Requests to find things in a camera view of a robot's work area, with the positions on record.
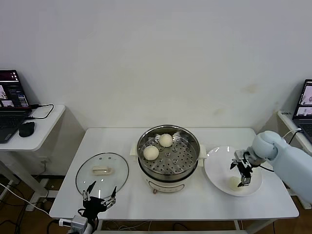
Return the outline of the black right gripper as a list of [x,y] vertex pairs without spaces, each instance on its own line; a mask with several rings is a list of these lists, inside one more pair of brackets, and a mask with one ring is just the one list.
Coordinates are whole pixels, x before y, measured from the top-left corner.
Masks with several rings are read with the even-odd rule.
[[252,177],[252,166],[249,163],[248,160],[236,160],[234,159],[230,165],[230,170],[232,170],[234,167],[237,167],[240,174],[241,174],[241,181],[238,184],[238,187],[245,187],[248,186],[251,182]]

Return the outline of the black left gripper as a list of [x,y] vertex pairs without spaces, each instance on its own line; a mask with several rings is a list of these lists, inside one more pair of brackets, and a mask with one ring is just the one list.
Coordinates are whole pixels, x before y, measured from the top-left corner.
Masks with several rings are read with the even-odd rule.
[[117,187],[114,188],[109,199],[104,200],[97,197],[90,197],[90,192],[94,188],[96,181],[88,186],[86,190],[83,190],[83,207],[85,210],[82,216],[88,220],[95,220],[99,213],[105,212],[106,208],[112,207],[116,203]]

